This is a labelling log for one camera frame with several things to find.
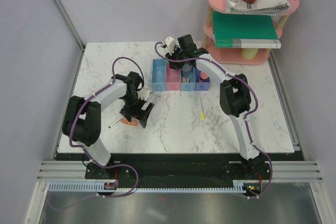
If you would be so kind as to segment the orange highlighter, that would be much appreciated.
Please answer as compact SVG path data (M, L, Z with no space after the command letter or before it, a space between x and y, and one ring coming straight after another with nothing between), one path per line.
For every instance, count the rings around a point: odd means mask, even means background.
M131 119L131 121L128 121L126 118L122 118L120 120L120 122L122 124L125 124L125 125L130 125L130 126L137 126L139 124L139 121L136 120L136 119Z

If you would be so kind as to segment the clear paperclip jar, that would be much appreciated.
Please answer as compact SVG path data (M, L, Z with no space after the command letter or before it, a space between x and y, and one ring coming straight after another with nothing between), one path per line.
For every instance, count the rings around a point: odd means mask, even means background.
M187 63L184 64L184 66L181 69L181 73L184 77L189 76L192 73L193 67Z

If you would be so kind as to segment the light blue drawer bin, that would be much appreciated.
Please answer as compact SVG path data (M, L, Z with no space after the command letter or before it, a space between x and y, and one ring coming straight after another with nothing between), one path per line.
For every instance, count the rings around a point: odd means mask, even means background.
M183 74L181 73L181 91L194 91L195 89L195 71L194 68L192 70L192 73L187 76L186 78L190 78L190 83L182 83L182 78L184 77Z
M153 91L167 91L166 88L166 61L153 59L151 88Z

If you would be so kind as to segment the pink drawer bin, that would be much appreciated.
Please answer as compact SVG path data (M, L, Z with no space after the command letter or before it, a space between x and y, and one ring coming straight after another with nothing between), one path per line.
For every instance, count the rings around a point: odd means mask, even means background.
M166 89L167 91L180 91L181 74L180 70L171 69L166 65Z

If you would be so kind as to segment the pink cap glue bottle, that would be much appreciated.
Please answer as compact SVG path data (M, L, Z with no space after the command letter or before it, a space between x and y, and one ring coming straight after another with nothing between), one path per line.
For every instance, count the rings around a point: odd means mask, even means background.
M199 75L199 82L205 82L208 79L208 75L202 71L199 73Z

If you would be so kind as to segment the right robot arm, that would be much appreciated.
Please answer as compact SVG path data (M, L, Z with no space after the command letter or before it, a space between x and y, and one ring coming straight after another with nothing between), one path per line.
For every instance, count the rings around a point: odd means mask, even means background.
M259 173L257 160L260 151L253 145L253 134L247 119L251 91L246 76L235 75L222 67L205 48L197 48L191 35L179 37L178 41L166 37L161 47L165 50L170 68L179 70L189 64L220 84L219 104L231 119L239 143L240 172L245 178L254 178Z

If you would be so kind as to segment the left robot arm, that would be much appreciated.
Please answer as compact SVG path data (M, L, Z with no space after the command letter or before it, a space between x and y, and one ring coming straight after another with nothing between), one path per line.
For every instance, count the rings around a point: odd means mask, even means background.
M145 128L154 107L152 102L145 107L146 98L140 96L144 87L143 77L131 71L127 76L117 74L111 81L86 97L74 95L69 99L62 133L69 142L77 143L90 159L86 179L113 179L117 168L111 153L104 146L101 134L101 113L116 100L124 106L120 114L128 122L138 121Z

